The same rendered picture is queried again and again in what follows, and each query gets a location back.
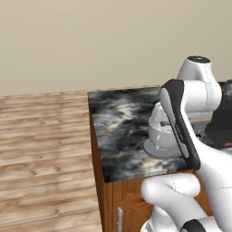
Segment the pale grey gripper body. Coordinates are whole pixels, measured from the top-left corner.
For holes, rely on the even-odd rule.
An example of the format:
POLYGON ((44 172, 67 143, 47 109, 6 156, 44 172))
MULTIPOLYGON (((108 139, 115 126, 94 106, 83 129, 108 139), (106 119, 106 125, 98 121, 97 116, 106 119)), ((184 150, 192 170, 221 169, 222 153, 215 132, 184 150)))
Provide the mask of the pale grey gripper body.
POLYGON ((144 150, 153 159, 158 160, 167 160, 181 156, 176 141, 162 138, 157 138, 156 140, 147 139, 144 142, 144 150))

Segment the brown wooden drawer front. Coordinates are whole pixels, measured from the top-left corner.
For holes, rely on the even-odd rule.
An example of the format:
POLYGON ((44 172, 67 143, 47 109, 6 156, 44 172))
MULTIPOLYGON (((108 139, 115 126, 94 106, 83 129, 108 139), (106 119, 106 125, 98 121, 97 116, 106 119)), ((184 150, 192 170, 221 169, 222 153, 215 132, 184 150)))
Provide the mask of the brown wooden drawer front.
POLYGON ((144 178, 124 180, 122 187, 122 200, 123 201, 134 200, 134 199, 142 200, 142 196, 140 193, 140 186, 143 180, 144 178))

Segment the black appliance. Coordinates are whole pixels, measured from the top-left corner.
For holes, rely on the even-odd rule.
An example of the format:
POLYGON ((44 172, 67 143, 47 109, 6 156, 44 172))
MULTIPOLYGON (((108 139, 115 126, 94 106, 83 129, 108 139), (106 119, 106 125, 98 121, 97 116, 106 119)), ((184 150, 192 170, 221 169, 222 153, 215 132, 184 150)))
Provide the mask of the black appliance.
POLYGON ((222 100, 205 129, 208 145, 215 149, 232 149, 232 79, 220 84, 222 100))

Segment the brown wooden cupboard door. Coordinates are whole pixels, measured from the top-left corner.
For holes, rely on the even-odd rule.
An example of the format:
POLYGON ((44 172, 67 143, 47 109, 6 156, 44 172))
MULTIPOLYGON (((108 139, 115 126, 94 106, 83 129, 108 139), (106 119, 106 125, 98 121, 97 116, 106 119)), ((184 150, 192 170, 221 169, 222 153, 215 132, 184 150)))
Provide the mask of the brown wooden cupboard door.
POLYGON ((141 198, 117 202, 113 210, 113 232, 118 232, 118 207, 123 211, 122 232, 140 232, 142 225, 150 218, 153 205, 141 198))

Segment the brown wooden island cabinet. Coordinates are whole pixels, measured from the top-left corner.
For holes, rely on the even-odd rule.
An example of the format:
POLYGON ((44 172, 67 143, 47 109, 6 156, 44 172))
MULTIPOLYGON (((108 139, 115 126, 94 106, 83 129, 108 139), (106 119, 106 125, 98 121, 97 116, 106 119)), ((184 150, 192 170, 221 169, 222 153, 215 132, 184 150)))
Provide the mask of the brown wooden island cabinet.
POLYGON ((149 116, 158 100, 153 91, 88 94, 92 164, 103 232, 113 232, 113 210, 123 201, 124 180, 191 172, 183 159, 156 160, 144 152, 149 116))

